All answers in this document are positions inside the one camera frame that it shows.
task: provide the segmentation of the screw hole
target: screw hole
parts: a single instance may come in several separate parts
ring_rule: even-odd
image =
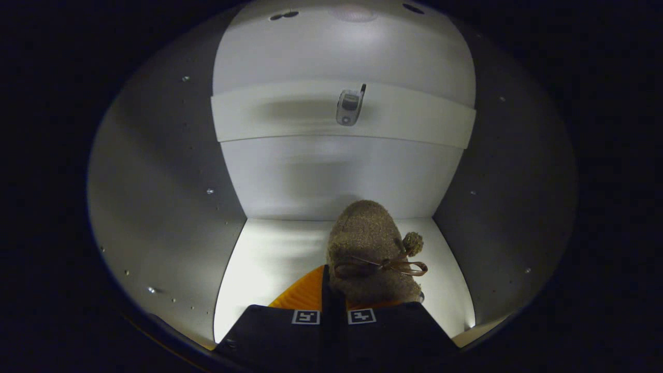
[[[415,7],[415,6],[412,6],[412,5],[410,5],[410,4],[403,3],[403,7],[404,7],[405,9],[407,9],[407,10],[409,10],[409,11],[411,11],[411,12],[415,12],[415,13],[417,13],[417,14],[424,14],[424,11],[423,11],[423,10],[421,10],[421,9]]]

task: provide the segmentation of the brown ribbon bow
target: brown ribbon bow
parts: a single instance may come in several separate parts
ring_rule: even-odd
[[[391,269],[393,271],[403,273],[409,276],[423,276],[428,272],[428,266],[421,261],[408,261],[407,257],[412,252],[412,249],[400,254],[394,259],[385,259],[382,264],[373,263],[366,259],[350,256],[351,258],[360,261],[361,263],[353,263],[351,261],[344,261],[334,266],[334,274],[340,279],[348,277],[366,277],[372,275],[380,270],[386,271]],[[410,268],[411,265],[416,265],[421,270]]]

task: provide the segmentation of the white shelf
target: white shelf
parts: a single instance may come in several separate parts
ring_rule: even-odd
[[[334,222],[248,219],[228,263],[214,314],[214,340],[221,342],[252,304],[268,305],[303,275],[325,264]],[[424,306],[450,338],[475,324],[465,278],[431,218],[396,220],[400,233],[418,232],[423,251],[413,260],[428,266],[416,278]]]

